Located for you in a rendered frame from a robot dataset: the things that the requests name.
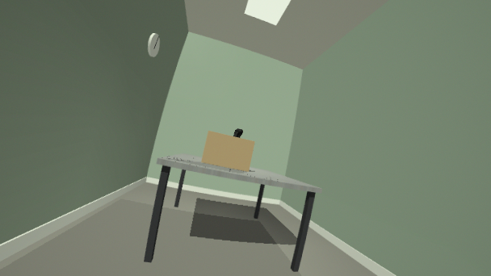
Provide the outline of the tan wooden board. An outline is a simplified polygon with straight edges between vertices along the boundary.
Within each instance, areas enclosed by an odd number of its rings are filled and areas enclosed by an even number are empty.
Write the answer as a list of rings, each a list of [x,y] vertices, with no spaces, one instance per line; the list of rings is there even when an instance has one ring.
[[[254,143],[208,131],[201,163],[249,172]]]

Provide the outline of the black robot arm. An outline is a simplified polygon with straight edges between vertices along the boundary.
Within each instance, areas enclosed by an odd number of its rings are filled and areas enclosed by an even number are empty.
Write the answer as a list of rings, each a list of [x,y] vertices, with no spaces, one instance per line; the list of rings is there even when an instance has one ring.
[[[242,133],[243,133],[242,129],[236,129],[233,136],[240,138]]]

